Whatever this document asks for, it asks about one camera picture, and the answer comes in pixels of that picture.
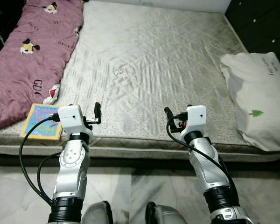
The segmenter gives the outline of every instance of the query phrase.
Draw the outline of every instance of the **white pillow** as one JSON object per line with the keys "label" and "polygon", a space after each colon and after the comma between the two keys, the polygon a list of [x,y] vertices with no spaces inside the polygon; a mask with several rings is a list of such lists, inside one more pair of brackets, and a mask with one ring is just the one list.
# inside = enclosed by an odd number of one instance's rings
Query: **white pillow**
{"label": "white pillow", "polygon": [[280,63],[268,54],[224,55],[221,71],[236,106],[244,140],[265,151],[280,150]]}

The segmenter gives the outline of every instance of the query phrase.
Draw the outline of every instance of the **colorful book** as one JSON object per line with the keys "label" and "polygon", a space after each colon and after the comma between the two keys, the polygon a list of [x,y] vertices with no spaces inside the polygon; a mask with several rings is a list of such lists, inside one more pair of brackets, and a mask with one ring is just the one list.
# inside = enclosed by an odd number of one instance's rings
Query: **colorful book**
{"label": "colorful book", "polygon": [[[32,104],[27,116],[25,125],[21,131],[21,136],[25,137],[30,129],[43,119],[46,119],[53,113],[57,113],[58,105]],[[30,135],[29,139],[48,139],[59,140],[62,132],[60,122],[47,120],[40,124]]]}

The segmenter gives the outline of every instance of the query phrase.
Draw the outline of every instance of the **bed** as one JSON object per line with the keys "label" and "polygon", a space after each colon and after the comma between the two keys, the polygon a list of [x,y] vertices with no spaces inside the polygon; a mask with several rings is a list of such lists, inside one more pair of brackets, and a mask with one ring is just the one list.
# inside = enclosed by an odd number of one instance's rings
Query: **bed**
{"label": "bed", "polygon": [[[237,131],[219,57],[239,52],[245,48],[222,14],[88,2],[55,104],[79,104],[91,118],[101,103],[92,157],[188,159],[166,134],[164,107],[177,114],[192,104],[207,107],[206,136],[225,161],[276,161],[280,151],[251,147]],[[18,153],[23,125],[0,130],[0,154]],[[49,155],[65,140],[30,140],[23,153]]]}

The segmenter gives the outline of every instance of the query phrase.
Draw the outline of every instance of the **white wall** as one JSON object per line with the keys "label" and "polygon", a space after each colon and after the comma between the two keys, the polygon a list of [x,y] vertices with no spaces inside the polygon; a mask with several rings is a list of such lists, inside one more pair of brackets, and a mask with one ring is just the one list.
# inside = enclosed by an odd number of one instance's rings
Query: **white wall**
{"label": "white wall", "polygon": [[231,0],[97,0],[134,5],[225,13]]}

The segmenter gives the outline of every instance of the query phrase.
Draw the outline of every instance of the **white tile floor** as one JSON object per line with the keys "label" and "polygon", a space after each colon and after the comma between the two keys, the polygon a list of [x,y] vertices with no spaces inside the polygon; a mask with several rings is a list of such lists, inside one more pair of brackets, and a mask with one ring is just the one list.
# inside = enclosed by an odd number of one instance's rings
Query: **white tile floor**
{"label": "white tile floor", "polygon": [[[27,168],[36,181],[36,168]],[[58,168],[44,168],[43,188],[52,195]],[[177,208],[188,224],[210,223],[209,212],[191,171],[90,168],[83,213],[107,200],[114,223],[144,224],[144,208],[153,200]],[[280,175],[233,172],[240,202],[256,224],[280,224]],[[0,224],[44,224],[49,206],[28,186],[19,167],[0,167]]]}

